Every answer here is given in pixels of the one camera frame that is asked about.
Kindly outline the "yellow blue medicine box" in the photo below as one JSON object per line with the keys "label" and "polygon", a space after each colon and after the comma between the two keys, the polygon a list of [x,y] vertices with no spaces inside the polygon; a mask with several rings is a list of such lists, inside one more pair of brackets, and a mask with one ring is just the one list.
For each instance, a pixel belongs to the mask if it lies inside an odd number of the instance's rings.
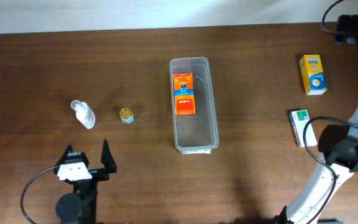
{"label": "yellow blue medicine box", "polygon": [[303,55],[300,59],[300,69],[306,95],[322,95],[327,90],[319,55]]}

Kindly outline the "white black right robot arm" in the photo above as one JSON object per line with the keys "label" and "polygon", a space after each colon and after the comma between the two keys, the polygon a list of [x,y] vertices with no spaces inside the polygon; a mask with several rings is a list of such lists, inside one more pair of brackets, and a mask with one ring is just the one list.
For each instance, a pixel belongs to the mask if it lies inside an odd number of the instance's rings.
{"label": "white black right robot arm", "polygon": [[[337,43],[358,44],[358,15],[341,15],[337,28],[322,30]],[[318,223],[322,211],[340,186],[358,172],[358,107],[349,121],[324,117],[330,124],[320,135],[318,154],[310,153],[316,167],[303,190],[274,223]]]}

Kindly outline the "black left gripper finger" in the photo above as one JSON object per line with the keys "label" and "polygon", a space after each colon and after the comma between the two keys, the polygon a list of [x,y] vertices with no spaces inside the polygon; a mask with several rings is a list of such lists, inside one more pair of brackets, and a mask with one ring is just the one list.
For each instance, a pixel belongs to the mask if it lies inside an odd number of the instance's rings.
{"label": "black left gripper finger", "polygon": [[65,149],[62,156],[59,158],[59,160],[57,161],[57,163],[55,165],[60,166],[60,165],[64,164],[65,161],[67,160],[69,153],[72,153],[72,152],[73,152],[72,146],[70,144],[67,145],[67,148]]}
{"label": "black left gripper finger", "polygon": [[100,162],[103,164],[104,168],[109,174],[117,172],[117,165],[111,154],[108,141],[106,139],[103,141],[103,148],[102,148]]}

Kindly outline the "orange red medicine box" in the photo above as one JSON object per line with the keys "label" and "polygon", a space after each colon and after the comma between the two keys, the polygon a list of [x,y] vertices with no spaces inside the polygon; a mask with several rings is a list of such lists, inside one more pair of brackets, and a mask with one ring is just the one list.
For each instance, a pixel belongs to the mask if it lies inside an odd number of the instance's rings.
{"label": "orange red medicine box", "polygon": [[175,115],[194,115],[196,113],[193,74],[173,74],[173,96]]}

